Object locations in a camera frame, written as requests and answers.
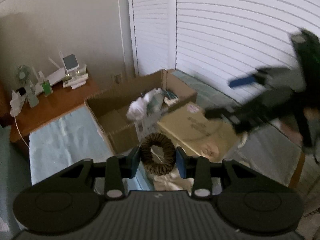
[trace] green bottle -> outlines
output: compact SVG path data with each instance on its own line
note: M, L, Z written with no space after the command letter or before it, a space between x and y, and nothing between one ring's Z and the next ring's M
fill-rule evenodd
M50 82L47 78L44 77L43 73L39 71L40 79L41 79L41 85L43 88L44 96L47 97L51 93L53 93L52 87L50 85Z

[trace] cardboard box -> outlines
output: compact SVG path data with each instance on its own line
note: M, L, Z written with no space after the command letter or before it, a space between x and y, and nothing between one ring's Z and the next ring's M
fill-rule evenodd
M158 121L158 128L188 156L203 156L211 162L219 162L240 139L231 124L207 120L203 110L193 103L164 116Z
M170 106L168 112L196 101L196 91L166 70L137 77L86 99L85 104L97 122L98 131L114 154L139 144L136 126L126 114L132 101L153 88L169 89L179 97L179 102Z

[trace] white cable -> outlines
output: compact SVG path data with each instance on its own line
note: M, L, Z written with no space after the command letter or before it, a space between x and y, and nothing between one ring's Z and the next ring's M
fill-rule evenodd
M163 163L163 161L160 159L160 158L164 159L163 156L156 154L156 153L153 151L152 148L150 149L150 151L151 151L152 154L154 154L154 155L159 159L159 161L161 161L161 163Z
M22 139L23 142L26 144L26 146L29 148L29 145L26 143L26 141L24 140L24 138L22 137L22 135L21 135L21 133L20 133L20 131L19 131L16 117L14 117L14 121L15 121L15 123L16 123L16 127L17 127L17 130L18 130L18 132L19 132L19 134L20 134L20 136L21 136L21 139Z

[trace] small desk fan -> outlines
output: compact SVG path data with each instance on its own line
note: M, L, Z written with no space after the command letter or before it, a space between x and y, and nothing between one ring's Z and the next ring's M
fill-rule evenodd
M35 93L31 90L32 83L29 79L30 74L31 74L30 67L27 65L20 65L16 69L17 81L26 90L26 95L27 95L27 99L30 104L30 107L35 107L39 103L39 100L36 97Z

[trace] white shutter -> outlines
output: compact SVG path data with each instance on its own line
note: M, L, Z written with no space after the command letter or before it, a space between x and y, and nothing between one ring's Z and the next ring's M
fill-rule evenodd
M131 11L132 44L134 46L136 74L146 75L172 67L172 57L169 48L175 57L175 33L170 35L172 24L169 20L170 0L129 0ZM176 1L174 0L174 32Z
M320 0L177 0L177 69L238 101L259 86L232 90L228 80L261 66L297 67L288 33L320 37Z

